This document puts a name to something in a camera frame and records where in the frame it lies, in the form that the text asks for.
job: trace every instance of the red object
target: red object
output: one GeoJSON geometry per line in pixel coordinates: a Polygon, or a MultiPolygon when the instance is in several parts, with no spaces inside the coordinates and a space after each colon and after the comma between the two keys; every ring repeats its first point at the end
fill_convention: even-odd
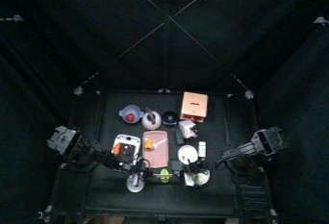
{"type": "Polygon", "coordinates": [[[114,154],[118,155],[120,151],[120,143],[118,143],[114,147],[114,154]]]}
{"type": "Polygon", "coordinates": [[[134,115],[134,113],[128,113],[128,114],[126,115],[126,121],[132,122],[134,120],[135,120],[135,115],[134,115]]]}

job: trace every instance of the pink tray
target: pink tray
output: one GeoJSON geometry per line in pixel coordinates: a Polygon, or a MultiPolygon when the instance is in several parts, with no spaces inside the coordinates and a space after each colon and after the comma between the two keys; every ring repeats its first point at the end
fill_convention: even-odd
{"type": "Polygon", "coordinates": [[[168,138],[164,131],[144,132],[143,135],[143,157],[150,162],[151,168],[166,167],[168,165],[168,138]],[[154,149],[144,149],[147,140],[152,141],[154,149]]]}

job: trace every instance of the bowl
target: bowl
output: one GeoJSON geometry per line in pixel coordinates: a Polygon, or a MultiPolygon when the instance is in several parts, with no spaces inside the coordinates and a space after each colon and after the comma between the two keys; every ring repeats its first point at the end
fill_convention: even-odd
{"type": "Polygon", "coordinates": [[[144,116],[144,113],[136,105],[128,105],[122,111],[119,111],[118,115],[127,123],[134,124],[144,116]]]}

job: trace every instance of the black curtain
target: black curtain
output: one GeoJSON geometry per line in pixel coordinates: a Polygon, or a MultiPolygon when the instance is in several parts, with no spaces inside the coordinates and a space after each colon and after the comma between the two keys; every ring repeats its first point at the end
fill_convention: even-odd
{"type": "Polygon", "coordinates": [[[261,126],[282,127],[289,143],[270,174],[281,223],[328,223],[328,45],[318,26],[257,96],[261,126]]]}
{"type": "Polygon", "coordinates": [[[73,91],[28,24],[0,22],[0,222],[28,220],[49,203],[56,159],[47,139],[67,124],[73,91]]]}
{"type": "Polygon", "coordinates": [[[68,82],[116,89],[257,91],[328,0],[1,0],[68,82]]]}

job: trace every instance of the orange box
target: orange box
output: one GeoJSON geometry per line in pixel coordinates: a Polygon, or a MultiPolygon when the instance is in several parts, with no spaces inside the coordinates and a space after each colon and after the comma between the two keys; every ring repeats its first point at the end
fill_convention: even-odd
{"type": "Polygon", "coordinates": [[[180,119],[203,122],[207,116],[209,96],[184,92],[180,104],[180,119]]]}

